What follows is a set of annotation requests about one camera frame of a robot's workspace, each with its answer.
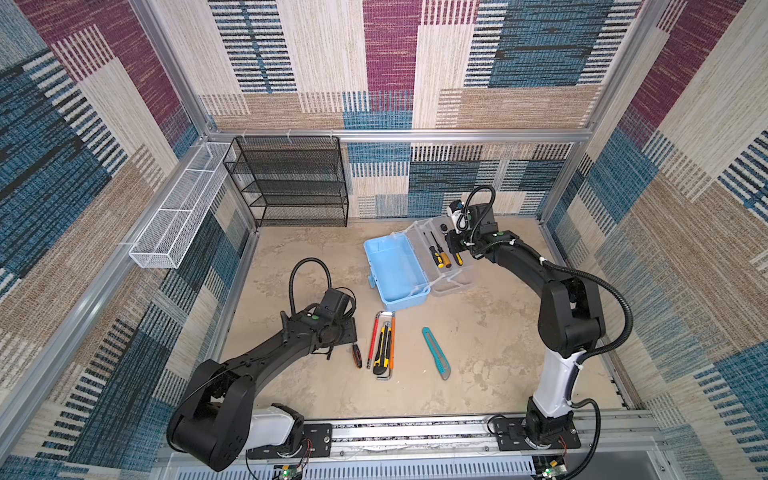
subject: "hand tool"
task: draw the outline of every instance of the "hand tool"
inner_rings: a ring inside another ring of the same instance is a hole
[[[442,349],[440,349],[440,345],[438,345],[435,336],[432,335],[432,331],[429,328],[424,327],[422,329],[422,334],[424,335],[424,340],[427,341],[429,351],[432,352],[432,357],[435,359],[435,366],[437,367],[438,373],[443,380],[447,380],[451,375],[451,366],[448,363],[448,359],[446,359],[445,354],[442,352]]]
[[[391,324],[390,322],[384,322],[381,340],[379,341],[379,352],[376,354],[376,361],[373,363],[374,375],[380,376],[389,368],[389,346],[391,342]]]
[[[442,230],[444,233],[443,240],[445,240],[445,244],[448,245],[448,250],[451,250],[451,242],[448,241],[448,225],[441,223],[440,230]],[[451,252],[451,255],[453,255],[453,261],[455,261],[459,266],[464,265],[464,260],[462,260],[462,256],[459,252]]]
[[[371,360],[373,359],[373,346],[376,344],[376,330],[379,328],[379,315],[384,313],[383,311],[376,314],[376,319],[373,320],[373,333],[371,334],[371,348],[368,350],[368,365],[366,368],[371,369]]]
[[[427,237],[427,233],[422,233],[424,234],[424,238],[427,239],[427,243],[429,243],[429,237]],[[429,243],[429,252],[432,254],[432,259],[435,261],[435,265],[437,265],[438,268],[443,268],[445,264],[442,262],[442,257],[439,253],[437,253],[437,250],[435,250],[431,243]]]
[[[389,341],[389,374],[387,376],[377,376],[377,380],[389,380],[392,378],[392,371],[395,369],[395,313],[392,312],[392,339]]]
[[[360,356],[360,348],[357,346],[357,343],[352,344],[352,358],[354,358],[357,368],[361,369],[362,357]]]
[[[445,268],[451,268],[451,260],[448,260],[448,254],[443,251],[440,243],[438,243],[437,239],[435,238],[435,234],[433,232],[430,233],[432,234],[432,239],[435,241],[435,245],[437,245],[437,253],[440,254],[440,258],[442,259]]]

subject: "blue plastic box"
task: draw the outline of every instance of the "blue plastic box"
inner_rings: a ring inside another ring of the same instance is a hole
[[[390,312],[421,305],[429,295],[429,281],[404,233],[367,240],[371,288],[379,287],[384,307]]]

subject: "black mounting plate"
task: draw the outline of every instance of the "black mounting plate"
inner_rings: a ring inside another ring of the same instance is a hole
[[[517,450],[537,450],[531,447],[525,441],[525,427],[523,426],[524,421],[524,417],[496,417],[493,419],[491,422],[493,431],[504,434],[496,437],[496,443],[498,444],[499,450],[502,452],[513,452]],[[571,422],[565,432],[563,432],[562,437],[565,441],[565,446],[570,449],[580,449],[581,440],[578,438],[578,433],[571,432],[576,432],[573,422]],[[561,449],[560,445],[557,443],[552,444],[552,447],[550,448]]]
[[[302,443],[299,447],[299,451],[290,458],[302,458],[304,456],[304,452],[306,452],[306,442],[304,442],[303,439],[310,439],[312,441],[313,450],[311,458],[330,457],[331,440],[333,439],[333,425],[330,423],[304,424],[304,430],[302,432]],[[284,458],[280,457],[275,452],[275,447],[269,445],[248,450],[245,455],[249,460],[271,460],[273,458],[284,460]]]

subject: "concrete-textured floor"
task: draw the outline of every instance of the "concrete-textured floor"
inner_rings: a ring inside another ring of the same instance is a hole
[[[512,230],[548,256],[536,220],[498,217],[500,230]],[[363,369],[351,346],[334,350],[330,361],[310,355],[289,366],[257,397],[257,406],[279,402],[307,418],[432,415],[525,411],[544,361],[538,338],[539,298],[521,280],[488,261],[475,266],[475,283],[462,293],[429,296],[421,306],[397,312],[392,380],[377,381],[365,369],[378,290],[368,284],[362,243],[404,230],[410,222],[350,222],[336,227],[266,227],[240,297],[222,359],[252,349],[280,330],[280,311],[290,311],[288,278],[304,257],[326,263],[334,286],[355,291],[358,345]],[[308,263],[296,275],[296,308],[319,302],[326,288],[322,269]],[[428,326],[451,363],[440,378],[422,336]],[[574,399],[591,396],[602,409],[620,408],[621,399],[600,359],[585,363]]]

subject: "teal utility knife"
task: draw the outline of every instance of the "teal utility knife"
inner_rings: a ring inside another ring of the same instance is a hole
[[[424,327],[422,333],[424,334],[424,340],[427,341],[429,351],[432,352],[432,357],[435,358],[437,371],[440,373],[443,380],[447,380],[448,377],[451,376],[451,366],[448,363],[448,359],[446,359],[445,354],[442,352],[442,349],[440,349],[440,345],[438,345],[437,340],[435,340],[435,336],[432,335],[432,331],[429,328]]]

